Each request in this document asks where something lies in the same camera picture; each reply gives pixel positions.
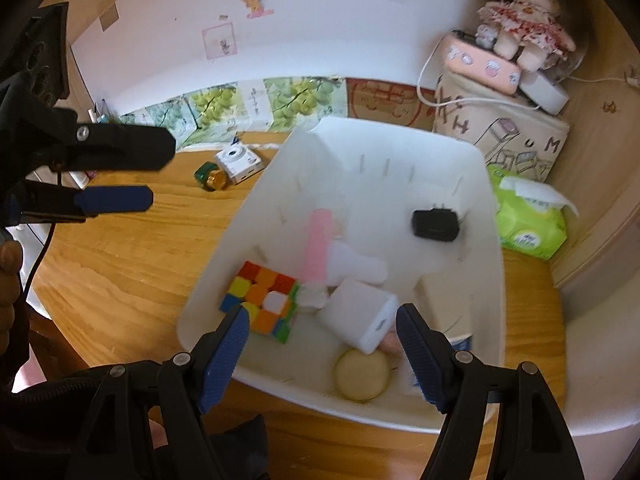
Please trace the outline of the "person's hand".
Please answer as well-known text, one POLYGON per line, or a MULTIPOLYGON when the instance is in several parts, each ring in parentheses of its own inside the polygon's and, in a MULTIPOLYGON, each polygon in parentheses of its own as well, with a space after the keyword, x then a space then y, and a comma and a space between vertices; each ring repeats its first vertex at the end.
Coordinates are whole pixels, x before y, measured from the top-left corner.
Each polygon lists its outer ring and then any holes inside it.
POLYGON ((0 352, 5 354, 15 320, 14 304, 21 295, 23 248, 15 240, 8 240, 1 245, 0 257, 0 352))

